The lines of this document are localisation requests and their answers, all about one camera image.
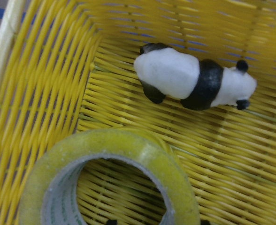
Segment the yellow woven basket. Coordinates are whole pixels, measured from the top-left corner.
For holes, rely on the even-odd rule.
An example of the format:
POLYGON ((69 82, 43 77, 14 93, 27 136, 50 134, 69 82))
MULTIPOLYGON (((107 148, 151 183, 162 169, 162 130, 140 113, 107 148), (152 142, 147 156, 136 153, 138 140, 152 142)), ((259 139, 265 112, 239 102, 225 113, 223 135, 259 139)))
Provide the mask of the yellow woven basket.
POLYGON ((19 223, 26 180, 58 141, 122 127, 171 146, 202 219, 276 225, 276 0, 0 0, 0 225, 19 223), (151 42, 246 60, 248 109, 151 103, 133 70, 151 42))

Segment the panda toy figure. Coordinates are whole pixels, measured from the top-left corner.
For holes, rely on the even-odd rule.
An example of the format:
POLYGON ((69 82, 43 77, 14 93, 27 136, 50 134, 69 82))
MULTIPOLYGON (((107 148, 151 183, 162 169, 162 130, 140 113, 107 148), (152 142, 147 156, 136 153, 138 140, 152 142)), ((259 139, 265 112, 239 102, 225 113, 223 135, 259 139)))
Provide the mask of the panda toy figure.
POLYGON ((143 45, 134 69, 149 100, 160 104, 171 96, 196 111, 219 105, 244 110, 257 87, 244 60, 231 68, 222 67, 214 60, 199 60, 163 43, 143 45))

